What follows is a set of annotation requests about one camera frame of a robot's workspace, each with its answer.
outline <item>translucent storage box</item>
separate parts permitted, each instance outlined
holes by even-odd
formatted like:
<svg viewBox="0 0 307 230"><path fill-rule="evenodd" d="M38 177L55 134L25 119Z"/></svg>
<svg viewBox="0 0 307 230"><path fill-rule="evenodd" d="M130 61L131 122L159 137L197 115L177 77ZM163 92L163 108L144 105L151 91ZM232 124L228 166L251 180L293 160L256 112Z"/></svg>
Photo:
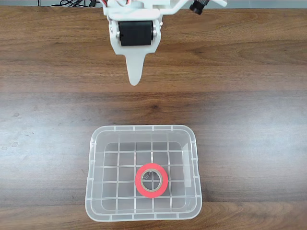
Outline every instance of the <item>translucent storage box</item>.
<svg viewBox="0 0 307 230"><path fill-rule="evenodd" d="M146 198L135 187L136 172L151 162L168 175L167 189L157 198ZM143 184L154 189L159 177L148 172ZM189 127L103 126L93 133L85 196L91 219L191 219L201 205L196 139Z"/></svg>

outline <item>brown wooden surface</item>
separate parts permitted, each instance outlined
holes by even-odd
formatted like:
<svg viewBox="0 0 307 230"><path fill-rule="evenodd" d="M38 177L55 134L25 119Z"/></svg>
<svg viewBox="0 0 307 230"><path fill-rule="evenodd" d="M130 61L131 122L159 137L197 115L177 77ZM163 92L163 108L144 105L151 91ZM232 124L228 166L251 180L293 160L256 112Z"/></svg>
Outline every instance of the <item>brown wooden surface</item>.
<svg viewBox="0 0 307 230"><path fill-rule="evenodd" d="M189 10L130 86L101 9L0 7L0 229L307 229L307 10ZM97 223L90 136L184 124L203 206L186 221Z"/></svg>

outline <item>red tape roll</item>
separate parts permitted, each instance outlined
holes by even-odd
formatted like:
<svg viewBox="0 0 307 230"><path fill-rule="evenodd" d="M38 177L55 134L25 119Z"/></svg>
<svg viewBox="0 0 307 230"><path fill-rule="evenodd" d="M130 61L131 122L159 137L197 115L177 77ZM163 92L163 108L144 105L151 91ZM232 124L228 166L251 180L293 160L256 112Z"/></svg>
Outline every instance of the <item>red tape roll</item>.
<svg viewBox="0 0 307 230"><path fill-rule="evenodd" d="M146 172L156 172L160 177L160 183L157 189L149 190L142 183L142 178ZM162 195L168 185L168 176L164 168L156 163L148 163L143 165L136 173L135 185L139 193L147 198L156 198Z"/></svg>

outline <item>black cable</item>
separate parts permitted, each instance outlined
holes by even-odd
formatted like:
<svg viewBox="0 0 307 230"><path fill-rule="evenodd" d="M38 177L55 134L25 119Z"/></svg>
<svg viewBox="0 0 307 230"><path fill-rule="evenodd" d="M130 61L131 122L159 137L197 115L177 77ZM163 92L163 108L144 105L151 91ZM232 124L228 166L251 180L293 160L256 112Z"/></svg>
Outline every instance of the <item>black cable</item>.
<svg viewBox="0 0 307 230"><path fill-rule="evenodd" d="M55 5L51 5L51 6L65 6L65 5L71 4L70 6L88 7L88 6L86 6L86 5L76 4L76 2L78 2L78 0L76 0L76 1L73 1L73 0L61 0L61 1L59 2L59 4L55 4Z"/></svg>

